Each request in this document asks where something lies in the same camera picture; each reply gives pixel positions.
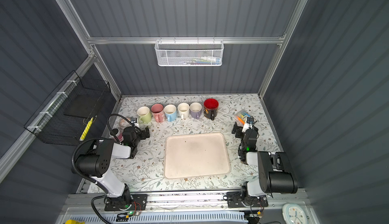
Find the light green mug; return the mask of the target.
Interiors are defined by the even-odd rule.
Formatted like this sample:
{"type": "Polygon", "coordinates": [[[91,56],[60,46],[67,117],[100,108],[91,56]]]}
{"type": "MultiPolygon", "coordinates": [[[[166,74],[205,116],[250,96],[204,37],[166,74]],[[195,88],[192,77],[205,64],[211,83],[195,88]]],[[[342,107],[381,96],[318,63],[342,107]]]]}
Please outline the light green mug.
{"type": "Polygon", "coordinates": [[[141,124],[148,124],[152,120],[152,114],[150,108],[147,106],[140,107],[137,110],[137,115],[139,118],[139,123],[141,124]]]}

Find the pink patterned mug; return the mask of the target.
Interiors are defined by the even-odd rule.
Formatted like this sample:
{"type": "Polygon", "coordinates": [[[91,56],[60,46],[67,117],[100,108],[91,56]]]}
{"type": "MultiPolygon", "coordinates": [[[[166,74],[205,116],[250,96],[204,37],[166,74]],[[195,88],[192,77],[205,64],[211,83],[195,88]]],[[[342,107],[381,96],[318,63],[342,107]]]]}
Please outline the pink patterned mug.
{"type": "Polygon", "coordinates": [[[156,103],[151,107],[152,115],[157,123],[162,123],[165,120],[164,106],[156,103]]]}

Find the light blue mug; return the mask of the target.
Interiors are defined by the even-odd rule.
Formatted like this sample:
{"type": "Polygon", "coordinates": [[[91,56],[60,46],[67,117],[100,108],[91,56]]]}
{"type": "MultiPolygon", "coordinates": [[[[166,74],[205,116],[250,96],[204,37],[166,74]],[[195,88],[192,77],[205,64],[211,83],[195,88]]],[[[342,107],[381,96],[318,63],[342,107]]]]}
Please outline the light blue mug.
{"type": "Polygon", "coordinates": [[[168,122],[175,121],[177,118],[177,108],[175,105],[167,105],[164,108],[164,113],[168,122]]]}

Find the white mug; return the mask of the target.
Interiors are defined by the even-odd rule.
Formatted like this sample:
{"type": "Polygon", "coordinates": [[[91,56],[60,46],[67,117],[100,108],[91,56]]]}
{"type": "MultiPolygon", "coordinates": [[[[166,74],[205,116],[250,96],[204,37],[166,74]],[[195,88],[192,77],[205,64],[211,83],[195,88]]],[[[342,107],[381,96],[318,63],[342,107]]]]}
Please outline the white mug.
{"type": "Polygon", "coordinates": [[[190,106],[188,103],[180,103],[177,107],[178,115],[181,119],[188,119],[190,115],[190,106]]]}

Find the black mug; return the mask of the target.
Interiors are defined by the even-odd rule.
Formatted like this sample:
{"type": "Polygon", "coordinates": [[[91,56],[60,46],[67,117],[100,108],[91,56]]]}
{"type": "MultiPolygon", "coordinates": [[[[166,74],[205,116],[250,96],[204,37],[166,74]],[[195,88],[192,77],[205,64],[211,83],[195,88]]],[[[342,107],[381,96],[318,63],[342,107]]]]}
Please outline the black mug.
{"type": "Polygon", "coordinates": [[[219,108],[219,102],[216,99],[210,98],[204,101],[204,116],[212,121],[215,120],[219,108]]]}

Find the purple mug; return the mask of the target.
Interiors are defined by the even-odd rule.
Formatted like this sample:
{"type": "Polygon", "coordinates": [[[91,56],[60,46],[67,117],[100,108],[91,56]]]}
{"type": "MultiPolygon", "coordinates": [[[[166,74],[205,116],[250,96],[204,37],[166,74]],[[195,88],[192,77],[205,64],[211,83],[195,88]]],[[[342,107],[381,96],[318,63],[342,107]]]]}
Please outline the purple mug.
{"type": "Polygon", "coordinates": [[[191,117],[199,120],[202,114],[202,105],[200,103],[194,102],[190,104],[189,109],[191,117]]]}

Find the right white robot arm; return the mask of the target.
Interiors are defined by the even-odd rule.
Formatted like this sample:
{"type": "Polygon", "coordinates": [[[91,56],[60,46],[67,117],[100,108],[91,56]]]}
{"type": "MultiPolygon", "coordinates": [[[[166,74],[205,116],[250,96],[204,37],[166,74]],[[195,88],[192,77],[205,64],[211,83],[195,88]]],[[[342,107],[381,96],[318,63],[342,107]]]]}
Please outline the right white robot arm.
{"type": "Polygon", "coordinates": [[[244,182],[238,192],[228,192],[229,207],[266,207],[266,194],[295,194],[298,181],[285,152],[267,152],[256,149],[258,128],[234,124],[232,134],[241,142],[238,156],[243,164],[257,167],[258,178],[244,182]]]}

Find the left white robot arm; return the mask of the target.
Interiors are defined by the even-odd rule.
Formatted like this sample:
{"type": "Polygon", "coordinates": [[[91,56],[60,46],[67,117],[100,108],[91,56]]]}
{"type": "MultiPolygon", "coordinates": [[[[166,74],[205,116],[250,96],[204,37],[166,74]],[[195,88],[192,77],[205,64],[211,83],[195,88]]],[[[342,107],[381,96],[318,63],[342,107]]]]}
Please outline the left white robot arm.
{"type": "Polygon", "coordinates": [[[150,129],[148,126],[141,129],[119,114],[107,117],[107,128],[112,138],[83,140],[75,148],[71,158],[72,171],[103,190],[100,198],[105,211],[145,210],[147,195],[132,194],[129,186],[111,171],[110,161],[112,158],[134,159],[140,141],[150,137],[150,129]],[[109,122],[113,116],[125,120],[128,126],[123,131],[114,131],[109,122]]]}

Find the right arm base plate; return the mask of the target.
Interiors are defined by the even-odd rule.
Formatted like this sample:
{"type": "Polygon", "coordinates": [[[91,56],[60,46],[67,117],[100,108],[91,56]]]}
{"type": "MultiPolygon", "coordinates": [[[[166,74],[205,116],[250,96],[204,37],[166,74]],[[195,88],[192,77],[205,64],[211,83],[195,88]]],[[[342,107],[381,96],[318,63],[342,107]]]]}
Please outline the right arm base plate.
{"type": "Polygon", "coordinates": [[[255,208],[265,208],[268,207],[268,201],[266,195],[253,197],[245,196],[242,197],[241,192],[233,191],[227,192],[223,196],[223,200],[228,203],[229,208],[243,208],[243,207],[255,207],[255,208]]]}

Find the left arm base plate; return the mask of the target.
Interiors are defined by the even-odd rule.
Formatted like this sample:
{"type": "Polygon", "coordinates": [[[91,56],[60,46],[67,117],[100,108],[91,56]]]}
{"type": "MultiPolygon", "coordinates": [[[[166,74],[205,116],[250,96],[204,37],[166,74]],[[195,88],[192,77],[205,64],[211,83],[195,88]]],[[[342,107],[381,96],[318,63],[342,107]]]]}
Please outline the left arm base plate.
{"type": "Polygon", "coordinates": [[[147,203],[146,194],[135,194],[117,198],[105,197],[104,211],[143,211],[147,203]]]}

